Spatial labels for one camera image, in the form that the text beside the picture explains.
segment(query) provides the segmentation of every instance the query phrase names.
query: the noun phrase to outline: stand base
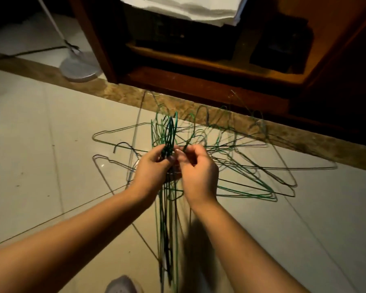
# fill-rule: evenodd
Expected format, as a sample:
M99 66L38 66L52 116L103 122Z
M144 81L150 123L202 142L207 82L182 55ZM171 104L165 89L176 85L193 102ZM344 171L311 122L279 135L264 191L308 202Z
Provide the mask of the stand base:
M88 82L103 72L93 52L69 51L69 57L60 65L61 74L71 82Z

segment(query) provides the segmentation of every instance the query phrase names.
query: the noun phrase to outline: person's right hand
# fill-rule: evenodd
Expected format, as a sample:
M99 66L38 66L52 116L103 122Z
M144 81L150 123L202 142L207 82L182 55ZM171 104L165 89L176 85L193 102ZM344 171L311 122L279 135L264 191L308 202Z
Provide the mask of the person's right hand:
M195 212L207 203L217 202L218 167L206 149L199 144L188 145L185 152L179 146L175 154L182 173L183 191Z

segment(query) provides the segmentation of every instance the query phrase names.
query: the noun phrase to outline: person's left arm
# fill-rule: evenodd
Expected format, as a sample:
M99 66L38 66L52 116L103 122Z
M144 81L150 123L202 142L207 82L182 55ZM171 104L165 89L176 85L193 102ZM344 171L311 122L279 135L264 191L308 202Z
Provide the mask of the person's left arm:
M58 292L151 206L174 157L145 154L130 187L91 209L0 249L0 293Z

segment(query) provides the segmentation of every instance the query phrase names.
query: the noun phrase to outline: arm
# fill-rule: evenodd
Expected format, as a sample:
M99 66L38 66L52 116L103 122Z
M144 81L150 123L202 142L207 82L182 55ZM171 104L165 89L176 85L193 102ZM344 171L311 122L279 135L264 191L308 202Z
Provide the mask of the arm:
M218 167L201 145L175 150L185 197L202 222L235 292L307 293L217 202Z
M0 292L58 292L156 198L173 158L144 155L132 185L93 208L0 249Z

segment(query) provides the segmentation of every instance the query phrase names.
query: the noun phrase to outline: white paper stack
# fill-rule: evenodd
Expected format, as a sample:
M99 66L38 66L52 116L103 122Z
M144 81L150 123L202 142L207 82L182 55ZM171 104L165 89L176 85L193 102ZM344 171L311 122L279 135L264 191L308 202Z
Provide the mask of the white paper stack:
M148 11L222 26L236 26L247 0L121 0Z

